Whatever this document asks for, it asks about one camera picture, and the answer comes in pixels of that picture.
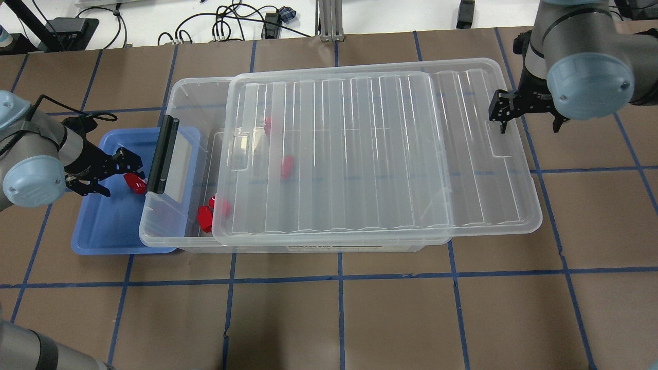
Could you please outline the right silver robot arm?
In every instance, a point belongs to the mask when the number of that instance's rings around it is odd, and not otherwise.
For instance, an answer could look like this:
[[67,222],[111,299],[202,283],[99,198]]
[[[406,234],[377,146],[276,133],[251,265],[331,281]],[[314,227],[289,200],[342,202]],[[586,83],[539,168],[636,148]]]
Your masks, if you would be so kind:
[[656,28],[619,33],[606,1],[541,1],[513,51],[523,60],[519,85],[496,90],[488,109],[501,133],[526,114],[550,113],[557,133],[568,120],[656,105]]

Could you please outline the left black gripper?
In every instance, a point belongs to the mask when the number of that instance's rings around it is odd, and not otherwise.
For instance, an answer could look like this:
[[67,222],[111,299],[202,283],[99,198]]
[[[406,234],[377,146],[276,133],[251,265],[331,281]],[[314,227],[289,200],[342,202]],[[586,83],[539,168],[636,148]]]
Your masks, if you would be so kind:
[[115,153],[106,154],[90,141],[84,140],[80,155],[64,167],[66,186],[80,196],[100,194],[111,197],[111,192],[99,181],[113,175],[145,175],[141,157],[120,146]]

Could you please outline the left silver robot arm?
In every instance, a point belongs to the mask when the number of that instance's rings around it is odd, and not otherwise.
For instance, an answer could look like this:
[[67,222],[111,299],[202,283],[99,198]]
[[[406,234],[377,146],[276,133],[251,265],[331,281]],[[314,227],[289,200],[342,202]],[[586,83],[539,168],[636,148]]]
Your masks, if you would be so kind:
[[40,95],[31,103],[12,92],[1,93],[2,209],[53,204],[68,190],[109,197],[102,181],[115,175],[124,176],[139,194],[146,191],[138,154],[124,147],[108,154],[87,138],[99,120],[115,122],[115,114],[65,106],[74,115],[59,121],[40,110],[45,100],[51,98]]

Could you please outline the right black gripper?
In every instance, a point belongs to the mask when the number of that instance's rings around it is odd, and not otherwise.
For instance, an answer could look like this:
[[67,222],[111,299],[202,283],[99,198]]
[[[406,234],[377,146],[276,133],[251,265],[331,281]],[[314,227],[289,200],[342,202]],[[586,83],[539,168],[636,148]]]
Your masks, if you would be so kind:
[[488,108],[488,120],[500,124],[500,133],[505,134],[508,123],[530,113],[550,113],[553,115],[553,133],[559,133],[563,124],[569,121],[557,112],[547,82],[524,69],[515,92],[496,89]]

